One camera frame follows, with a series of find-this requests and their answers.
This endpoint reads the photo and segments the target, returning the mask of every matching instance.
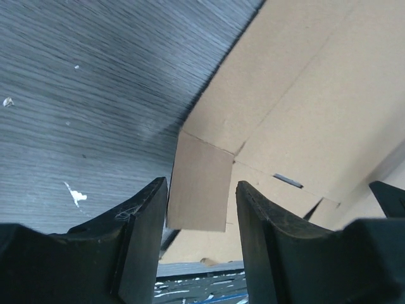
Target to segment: wood grain floor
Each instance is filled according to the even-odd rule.
[[[0,221],[63,233],[170,178],[179,127],[260,2],[1,1]]]

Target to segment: white speck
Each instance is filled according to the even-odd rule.
[[[232,280],[214,282],[211,285],[219,285],[219,284],[226,284],[226,283],[232,283]]]
[[[246,304],[249,301],[249,297],[247,296],[246,298],[240,300],[238,303],[236,304]]]
[[[169,293],[157,294],[154,297],[155,298],[160,298],[161,296],[172,295],[173,293],[188,293],[188,292],[189,292],[189,290],[170,291]]]
[[[75,205],[77,208],[80,208],[80,206],[78,205],[78,201],[82,201],[82,200],[86,200],[87,199],[87,195],[83,195],[80,192],[77,192],[76,190],[72,190],[70,189],[70,186],[67,182],[64,182],[66,187],[68,188],[70,194],[72,195],[73,200],[75,201]]]
[[[12,100],[11,97],[7,97],[4,101],[3,101],[3,106],[13,106],[14,102]]]

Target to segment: gray floor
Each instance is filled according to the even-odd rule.
[[[170,178],[179,127],[260,2],[1,1],[0,221],[63,233]]]
[[[244,304],[247,303],[245,272],[184,277],[158,278],[154,287],[154,304]]]

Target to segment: blue stripe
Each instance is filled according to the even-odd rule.
[[[247,293],[231,294],[230,296],[223,296],[221,298],[210,299],[202,302],[194,302],[194,304],[208,304],[208,303],[218,303],[226,300],[240,298],[242,296],[247,296]]]

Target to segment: black plastic part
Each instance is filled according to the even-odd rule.
[[[312,209],[310,209],[310,211],[307,214],[305,214],[302,219],[303,220],[311,220],[311,217],[314,215],[316,209],[318,209],[321,202],[322,202],[322,199],[314,207],[312,207]]]
[[[67,234],[0,224],[0,302],[152,303],[166,205],[162,177]]]
[[[237,211],[250,304],[405,303],[404,219],[363,219],[332,232],[247,182]]]
[[[384,182],[375,181],[369,185],[386,217],[405,218],[405,191]]]

